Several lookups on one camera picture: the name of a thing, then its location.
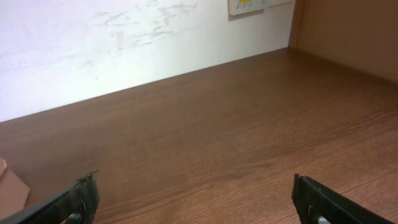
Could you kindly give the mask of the brown cardboard box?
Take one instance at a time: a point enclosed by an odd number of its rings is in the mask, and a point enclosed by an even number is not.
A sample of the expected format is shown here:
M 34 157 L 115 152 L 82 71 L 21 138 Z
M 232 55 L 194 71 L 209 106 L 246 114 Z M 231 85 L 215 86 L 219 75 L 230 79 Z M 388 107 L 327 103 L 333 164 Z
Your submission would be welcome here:
M 30 188 L 26 186 L 1 158 L 0 219 L 3 220 L 25 207 Z

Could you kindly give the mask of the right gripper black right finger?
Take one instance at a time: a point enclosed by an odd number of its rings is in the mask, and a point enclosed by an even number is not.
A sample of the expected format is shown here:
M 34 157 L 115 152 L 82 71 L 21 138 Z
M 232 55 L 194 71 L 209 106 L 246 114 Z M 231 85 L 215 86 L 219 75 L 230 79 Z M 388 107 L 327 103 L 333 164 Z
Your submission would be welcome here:
M 292 201 L 301 223 L 393 224 L 306 175 L 294 175 Z

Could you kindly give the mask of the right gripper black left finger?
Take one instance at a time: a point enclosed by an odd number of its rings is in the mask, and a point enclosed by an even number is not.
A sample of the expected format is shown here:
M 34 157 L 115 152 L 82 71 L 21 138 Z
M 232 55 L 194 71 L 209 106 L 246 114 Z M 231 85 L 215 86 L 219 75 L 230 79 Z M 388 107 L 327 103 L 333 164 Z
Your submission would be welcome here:
M 94 173 L 1 220 L 1 224 L 92 223 L 100 202 Z

